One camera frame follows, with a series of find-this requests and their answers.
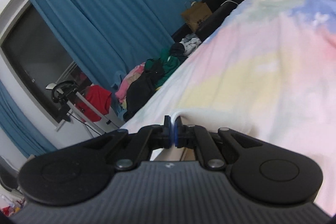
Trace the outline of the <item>pink garment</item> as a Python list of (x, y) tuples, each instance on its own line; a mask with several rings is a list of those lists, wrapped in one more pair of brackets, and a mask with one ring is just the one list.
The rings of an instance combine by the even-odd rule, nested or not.
[(127, 90), (130, 85), (142, 75), (144, 68), (145, 63), (137, 65), (124, 77), (118, 91), (115, 93), (120, 104), (123, 104), (126, 99)]

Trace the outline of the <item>blue curtain left panel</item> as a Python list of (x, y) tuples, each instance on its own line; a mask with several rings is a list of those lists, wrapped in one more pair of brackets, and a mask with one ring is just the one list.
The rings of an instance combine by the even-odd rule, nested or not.
[(25, 116), (3, 83), (1, 83), (1, 129), (26, 158), (57, 150)]

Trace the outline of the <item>green garment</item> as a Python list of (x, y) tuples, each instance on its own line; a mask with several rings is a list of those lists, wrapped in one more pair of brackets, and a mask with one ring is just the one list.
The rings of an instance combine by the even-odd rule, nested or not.
[(147, 59), (144, 71), (149, 73), (155, 89), (160, 88), (169, 77), (179, 68), (181, 62), (170, 54), (168, 48), (161, 51), (159, 58)]

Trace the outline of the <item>red garment on rack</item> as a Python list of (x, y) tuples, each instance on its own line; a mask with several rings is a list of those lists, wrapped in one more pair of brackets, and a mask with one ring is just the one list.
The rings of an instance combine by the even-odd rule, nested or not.
[[(112, 93), (101, 86), (92, 85), (85, 88), (82, 96), (95, 107), (102, 115), (109, 114), (112, 103)], [(98, 122), (101, 117), (80, 99), (76, 100), (75, 106), (92, 122)]]

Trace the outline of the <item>black garment pile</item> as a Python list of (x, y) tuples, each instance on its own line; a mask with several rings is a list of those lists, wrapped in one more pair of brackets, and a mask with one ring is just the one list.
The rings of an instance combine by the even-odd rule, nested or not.
[(149, 59), (150, 67), (145, 67), (141, 76), (135, 80), (126, 93), (126, 112), (124, 121), (129, 121), (150, 100), (155, 93), (155, 85), (164, 76), (160, 60)]

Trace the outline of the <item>white sweatshirt with striped trim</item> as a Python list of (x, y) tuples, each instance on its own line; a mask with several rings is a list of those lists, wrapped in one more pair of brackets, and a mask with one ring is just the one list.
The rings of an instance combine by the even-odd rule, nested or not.
[(150, 161), (182, 161), (185, 154), (185, 148), (179, 148), (180, 127), (196, 121), (199, 109), (178, 109), (171, 113), (169, 137), (171, 141), (170, 148), (159, 148), (151, 154)]

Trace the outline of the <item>cluttered items on dresser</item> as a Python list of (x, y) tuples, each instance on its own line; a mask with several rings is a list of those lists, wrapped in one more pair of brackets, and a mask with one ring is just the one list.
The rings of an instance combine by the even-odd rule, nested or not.
[(25, 198), (8, 198), (4, 194), (1, 194), (1, 213), (3, 213), (7, 217), (11, 217), (17, 214), (20, 210), (22, 210), (26, 205)]

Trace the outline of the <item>dark window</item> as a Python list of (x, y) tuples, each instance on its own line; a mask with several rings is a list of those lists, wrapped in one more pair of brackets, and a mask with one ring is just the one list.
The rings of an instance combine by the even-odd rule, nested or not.
[(28, 5), (11, 28), (1, 48), (31, 95), (59, 123), (64, 111), (54, 103), (47, 85), (74, 81), (81, 87), (92, 82), (59, 43), (33, 5)]

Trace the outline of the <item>blue curtain panel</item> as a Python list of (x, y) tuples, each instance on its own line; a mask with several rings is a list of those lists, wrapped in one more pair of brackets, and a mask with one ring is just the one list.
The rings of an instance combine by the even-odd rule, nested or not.
[(26, 158), (57, 150), (25, 116), (3, 83), (1, 83), (1, 129)]
[(199, 0), (30, 0), (88, 78), (111, 91), (172, 45), (193, 1)]

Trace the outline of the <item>pastel tie-dye bed sheet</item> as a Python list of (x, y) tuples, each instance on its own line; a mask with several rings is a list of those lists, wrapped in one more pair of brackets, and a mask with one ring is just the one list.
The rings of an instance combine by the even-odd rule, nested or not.
[(178, 109), (302, 153), (322, 168), (316, 203), (335, 213), (335, 0), (245, 0), (125, 124)]

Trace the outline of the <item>blue curtain right panel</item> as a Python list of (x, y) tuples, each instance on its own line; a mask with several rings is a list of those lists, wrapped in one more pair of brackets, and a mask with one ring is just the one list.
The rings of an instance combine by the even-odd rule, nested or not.
[(111, 91), (172, 45), (193, 1), (199, 0), (30, 0), (88, 78)]

